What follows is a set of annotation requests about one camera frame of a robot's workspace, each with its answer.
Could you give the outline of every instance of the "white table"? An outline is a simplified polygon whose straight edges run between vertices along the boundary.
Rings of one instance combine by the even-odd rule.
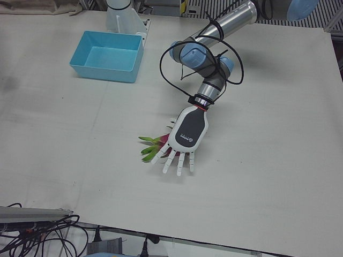
[[[135,84],[82,79],[69,60],[106,14],[0,16],[0,205],[69,208],[84,222],[294,256],[343,252],[343,86],[321,29],[249,25],[227,41],[244,84],[208,112],[196,171],[143,163],[187,104],[159,58],[205,20],[151,17]],[[166,75],[179,83],[168,56]],[[238,65],[232,80],[239,80]],[[183,81],[195,92],[201,77]]]

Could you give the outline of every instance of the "black cable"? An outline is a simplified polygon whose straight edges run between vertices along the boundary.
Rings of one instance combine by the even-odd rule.
[[[95,230],[95,235],[94,235],[94,239],[93,239],[93,243],[94,242],[100,242],[101,241],[101,237],[100,237],[100,226],[98,225],[98,227]]]
[[[242,62],[242,59],[240,58],[238,52],[237,52],[230,44],[228,44],[228,43],[225,42],[224,40],[218,39],[218,38],[213,37],[213,36],[206,36],[206,35],[198,35],[198,36],[196,36],[196,38],[199,38],[199,37],[207,37],[207,38],[210,38],[210,39],[217,40],[218,42],[221,42],[221,43],[223,43],[225,46],[227,46],[227,47],[236,55],[236,57],[237,57],[237,59],[238,59],[238,61],[239,61],[239,63],[240,63],[240,66],[241,66],[241,74],[242,74],[242,75],[241,75],[241,80],[240,80],[239,82],[233,82],[233,81],[230,81],[230,80],[226,79],[225,73],[224,73],[224,71],[222,70],[222,68],[220,67],[219,58],[216,58],[216,57],[212,54],[212,52],[210,51],[210,49],[209,49],[206,45],[204,45],[204,44],[202,44],[202,43],[200,43],[200,42],[197,42],[197,41],[183,41],[183,42],[176,43],[176,44],[174,44],[173,46],[169,47],[169,48],[162,54],[162,56],[161,56],[161,58],[160,58],[160,73],[161,73],[161,76],[164,78],[164,80],[165,80],[166,82],[168,82],[171,86],[173,86],[174,88],[178,89],[179,91],[181,91],[182,93],[184,93],[184,94],[187,95],[188,97],[192,97],[188,92],[186,92],[185,90],[183,90],[183,89],[177,87],[175,84],[171,83],[171,82],[166,78],[166,76],[164,75],[163,70],[162,70],[162,61],[163,61],[163,58],[165,57],[165,55],[166,55],[170,50],[174,49],[175,47],[178,47],[178,46],[181,46],[181,45],[184,45],[184,44],[187,44],[187,43],[195,43],[195,44],[198,44],[198,45],[204,47],[204,48],[207,50],[207,52],[211,55],[212,60],[217,60],[216,63],[212,63],[213,65],[215,65],[215,70],[214,70],[213,73],[219,72],[220,75],[221,75],[221,76],[224,78],[224,80],[225,80],[225,88],[224,88],[224,91],[214,100],[214,102],[215,102],[215,101],[216,101],[217,99],[219,99],[219,98],[223,95],[223,93],[226,91],[226,87],[227,87],[226,82],[229,82],[229,83],[234,84],[234,85],[240,85],[240,84],[243,82],[243,79],[244,79],[244,67],[243,67],[243,62]]]
[[[88,233],[85,230],[85,228],[83,228],[82,226],[78,226],[76,224],[78,221],[79,221],[78,215],[70,215],[70,216],[66,216],[66,217],[60,219],[59,221],[54,222],[52,225],[48,226],[47,228],[39,228],[39,229],[36,229],[33,231],[30,230],[31,235],[29,235],[29,236],[27,234],[24,234],[24,232],[23,232],[23,233],[19,234],[19,236],[17,236],[16,238],[14,238],[7,246],[5,246],[3,249],[1,249],[0,253],[4,253],[4,252],[9,251],[10,257],[14,257],[16,255],[16,252],[19,250],[19,247],[21,246],[22,248],[21,248],[21,251],[20,251],[18,256],[24,257],[34,247],[37,247],[35,250],[34,256],[37,256],[39,248],[41,248],[41,253],[43,256],[45,242],[53,241],[53,240],[59,240],[62,243],[64,251],[66,252],[67,256],[68,256],[67,253],[69,253],[73,257],[73,253],[71,252],[71,250],[69,248],[69,247],[72,247],[72,249],[75,253],[75,256],[80,257],[87,247],[87,243],[88,243],[89,238],[88,238]],[[66,229],[66,228],[70,228],[70,227],[82,229],[84,231],[84,233],[86,234],[85,246],[79,254],[77,254],[77,250],[76,250],[74,244],[72,242],[70,242],[69,240],[63,238],[61,230]],[[47,237],[53,232],[55,232],[57,234],[58,238],[47,239]]]
[[[7,207],[12,207],[12,206],[15,206],[15,205],[18,205],[20,208],[23,207],[20,202],[15,202],[15,203],[13,203],[11,205],[8,205]]]
[[[243,66],[242,59],[241,59],[240,55],[238,54],[238,52],[229,43],[225,42],[224,40],[217,39],[214,36],[202,35],[202,36],[197,36],[196,38],[198,38],[198,37],[206,37],[206,38],[209,38],[209,39],[217,40],[218,42],[226,45],[236,55],[236,57],[237,57],[237,59],[238,59],[238,61],[240,63],[240,66],[241,66],[241,80],[239,82],[233,82],[233,81],[230,81],[230,80],[226,79],[226,81],[229,82],[230,84],[233,84],[233,85],[240,85],[243,82],[243,79],[244,79],[244,66]]]
[[[227,12],[228,12],[235,4],[239,3],[239,1],[240,1],[240,0],[236,0],[236,1],[234,1],[232,4],[230,4],[228,7],[226,7],[221,13],[219,13],[219,14],[216,16],[215,20],[217,20],[218,18],[220,18],[220,17],[223,16],[223,15],[226,15]]]
[[[149,257],[148,254],[148,235],[146,235],[140,257]]]

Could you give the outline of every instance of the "electrical cable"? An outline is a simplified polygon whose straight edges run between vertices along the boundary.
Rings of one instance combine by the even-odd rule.
[[[15,206],[15,205],[18,205],[20,208],[23,207],[20,202],[15,202],[15,203],[13,203],[11,205],[8,205],[7,207],[12,207],[12,206]]]
[[[46,242],[60,241],[67,257],[80,257],[87,247],[89,237],[86,229],[76,224],[79,221],[79,218],[79,215],[69,215],[51,225],[47,225],[46,228],[20,231],[17,237],[0,235],[7,238],[13,238],[10,243],[0,250],[0,254],[8,251],[10,257],[24,257],[36,247],[34,257],[37,256],[39,249],[41,250],[41,256],[43,256]],[[62,230],[70,227],[79,228],[83,230],[86,235],[86,243],[80,253],[77,252],[75,245],[71,241],[63,238]],[[57,238],[48,238],[53,233],[56,233]]]
[[[195,96],[190,95],[188,92],[186,92],[185,90],[179,88],[179,87],[176,86],[175,84],[171,83],[171,82],[166,78],[166,76],[164,75],[163,70],[162,70],[162,61],[163,61],[163,58],[165,57],[165,55],[166,55],[170,50],[172,50],[172,49],[174,49],[174,48],[176,48],[176,47],[178,47],[178,46],[187,44],[187,43],[195,43],[195,44],[198,44],[198,45],[204,47],[204,48],[207,50],[207,52],[208,52],[208,53],[210,54],[210,56],[211,56],[210,61],[211,61],[212,64],[211,64],[210,66],[213,65],[213,66],[215,67],[215,69],[214,69],[214,71],[212,72],[212,74],[210,74],[208,77],[210,77],[210,76],[212,76],[212,75],[214,75],[214,74],[216,74],[216,73],[219,73],[219,74],[223,77],[223,79],[224,79],[224,81],[225,81],[225,84],[224,84],[224,86],[223,86],[223,87],[224,87],[223,92],[222,92],[215,100],[209,102],[208,99],[204,99],[205,101],[209,102],[209,104],[206,105],[205,107],[208,107],[209,105],[214,104],[216,100],[218,100],[220,97],[222,97],[223,93],[226,91],[227,82],[230,83],[230,84],[233,84],[233,85],[240,85],[240,84],[243,82],[243,79],[244,79],[244,66],[243,66],[242,59],[241,59],[241,57],[239,56],[238,52],[237,52],[230,44],[228,44],[227,42],[225,42],[225,41],[223,40],[223,38],[224,38],[223,30],[222,30],[221,26],[220,26],[220,25],[218,24],[218,22],[217,22],[217,19],[218,19],[221,15],[226,14],[227,11],[228,11],[231,7],[233,7],[236,3],[238,3],[238,2],[239,2],[239,0],[236,0],[235,2],[233,2],[233,3],[232,3],[231,5],[229,5],[225,10],[223,10],[215,19],[212,19],[212,18],[208,15],[208,13],[206,12],[206,15],[207,15],[208,19],[210,20],[210,22],[209,22],[209,24],[208,24],[207,26],[205,26],[205,28],[203,28],[203,29],[199,32],[199,34],[195,37],[195,39],[200,38],[200,37],[206,37],[206,38],[209,38],[209,39],[217,40],[218,42],[220,42],[220,43],[224,44],[226,47],[228,47],[228,49],[230,49],[230,50],[236,55],[236,57],[237,57],[237,59],[238,59],[238,62],[240,63],[240,67],[241,67],[241,79],[240,79],[239,82],[233,82],[233,81],[228,80],[228,79],[226,78],[226,76],[225,76],[224,70],[221,68],[221,65],[220,65],[220,56],[221,56],[222,54],[224,54],[224,53],[225,53],[226,51],[228,51],[228,50],[222,52],[221,54],[219,54],[219,55],[217,55],[217,56],[214,56],[214,55],[212,54],[212,52],[210,51],[210,49],[209,49],[206,45],[204,45],[204,44],[202,44],[202,43],[200,43],[200,42],[197,42],[197,41],[195,41],[195,40],[194,40],[194,41],[182,41],[182,42],[176,43],[176,44],[174,44],[173,46],[169,47],[169,48],[162,54],[162,56],[161,56],[161,58],[160,58],[160,73],[161,73],[161,76],[164,78],[164,80],[165,80],[167,83],[169,83],[171,86],[173,86],[174,88],[178,89],[179,91],[181,91],[182,93],[184,93],[185,95],[187,95],[190,99],[194,100]],[[217,38],[217,37],[214,37],[214,36],[202,35],[202,33],[203,33],[204,31],[206,31],[206,30],[209,28],[210,25],[214,25],[214,26],[217,28],[220,38]],[[186,77],[188,77],[188,76],[191,76],[192,74],[195,74],[195,73],[197,73],[197,72],[199,72],[199,71],[201,71],[202,69],[205,69],[205,68],[207,68],[207,67],[201,68],[200,70],[197,70],[197,71],[195,71],[195,72],[192,72],[192,73],[187,74],[187,75],[184,76],[184,75],[183,75],[183,64],[182,64],[182,67],[181,67],[181,80],[183,80],[184,78],[186,78]],[[202,98],[202,96],[199,95],[199,94],[196,94],[196,97]]]
[[[243,79],[244,79],[244,67],[243,67],[242,59],[240,58],[238,52],[237,52],[230,44],[228,44],[228,43],[225,42],[224,40],[221,40],[221,39],[218,39],[218,38],[212,37],[212,36],[206,36],[206,35],[198,35],[198,36],[196,36],[196,38],[199,38],[199,37],[207,37],[207,38],[210,38],[210,39],[217,40],[218,42],[221,42],[221,43],[223,43],[225,46],[227,46],[231,51],[233,51],[233,53],[236,55],[236,57],[237,57],[237,59],[238,59],[238,61],[239,61],[239,63],[240,63],[240,66],[241,66],[241,80],[240,80],[239,82],[233,82],[233,81],[230,81],[230,80],[226,79],[225,72],[224,72],[224,71],[222,70],[222,68],[220,67],[220,60],[219,60],[219,58],[218,58],[219,56],[215,57],[215,56],[212,54],[212,52],[210,51],[210,49],[209,49],[206,45],[204,45],[204,44],[202,44],[202,43],[200,43],[200,42],[197,42],[197,41],[182,41],[182,42],[176,43],[176,44],[174,44],[173,46],[169,47],[169,48],[162,54],[162,56],[161,56],[161,58],[160,58],[160,65],[159,65],[159,67],[160,67],[161,76],[164,78],[164,80],[165,80],[167,83],[169,83],[171,86],[173,86],[174,88],[178,89],[179,91],[181,91],[182,93],[184,93],[185,95],[187,95],[188,97],[192,97],[192,95],[190,95],[188,92],[186,92],[185,90],[179,88],[178,86],[176,86],[175,84],[173,84],[172,82],[170,82],[170,81],[166,78],[166,76],[164,75],[163,70],[162,70],[162,62],[163,62],[163,59],[164,59],[165,55],[166,55],[170,50],[174,49],[175,47],[178,47],[178,46],[181,46],[181,45],[184,45],[184,44],[187,44],[187,43],[195,43],[195,44],[198,44],[198,45],[204,47],[204,48],[207,50],[207,52],[208,52],[208,53],[210,54],[210,56],[211,56],[211,62],[212,62],[212,64],[215,66],[214,72],[219,72],[220,75],[224,78],[224,80],[225,80],[224,88],[225,88],[225,89],[224,89],[223,93],[225,92],[226,87],[227,87],[226,82],[229,82],[230,84],[234,84],[234,85],[240,85],[240,84],[243,82]],[[188,74],[188,75],[182,77],[182,79],[185,78],[185,77],[188,77],[188,76],[190,76],[190,75],[192,75],[192,74]],[[214,102],[215,102],[217,99],[219,99],[219,98],[222,96],[222,94],[220,94],[220,95],[214,100]]]

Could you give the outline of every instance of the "blue container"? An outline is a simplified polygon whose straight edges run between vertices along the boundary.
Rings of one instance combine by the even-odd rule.
[[[85,31],[69,64],[84,78],[133,83],[142,56],[141,36]]]

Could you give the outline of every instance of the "blue joint cover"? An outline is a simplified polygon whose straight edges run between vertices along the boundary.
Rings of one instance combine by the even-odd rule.
[[[319,0],[292,0],[287,11],[287,20],[305,19],[316,8]]]
[[[234,69],[234,66],[235,66],[234,62],[225,56],[220,56],[220,61],[227,66],[227,68],[229,69],[230,74],[231,74],[232,70]]]
[[[175,41],[174,43],[171,44],[171,47],[174,46],[174,45],[176,45],[177,43],[178,43],[178,41]],[[169,50],[169,55],[171,56],[172,59],[174,59],[173,50],[174,50],[174,48],[171,48],[171,49]]]
[[[195,69],[206,60],[207,50],[196,43],[187,43],[181,50],[180,59],[183,65]]]

